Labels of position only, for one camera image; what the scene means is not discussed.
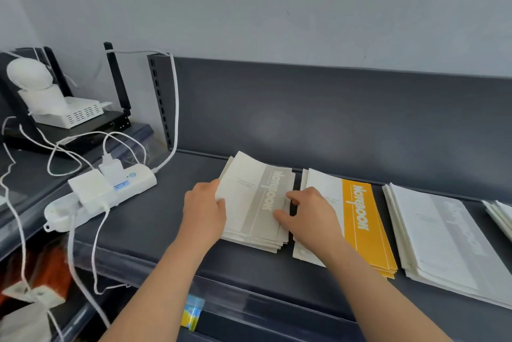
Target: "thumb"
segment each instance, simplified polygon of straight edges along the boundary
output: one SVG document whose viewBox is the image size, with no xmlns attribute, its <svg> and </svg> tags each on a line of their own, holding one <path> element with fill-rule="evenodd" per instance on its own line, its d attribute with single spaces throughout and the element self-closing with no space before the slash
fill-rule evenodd
<svg viewBox="0 0 512 342">
<path fill-rule="evenodd" d="M 224 198 L 217 201 L 217 207 L 222 214 L 226 215 L 226 200 Z"/>
<path fill-rule="evenodd" d="M 293 225 L 293 217 L 289 213 L 285 210 L 274 210 L 273 215 L 276 221 L 291 231 L 290 227 Z"/>
</svg>

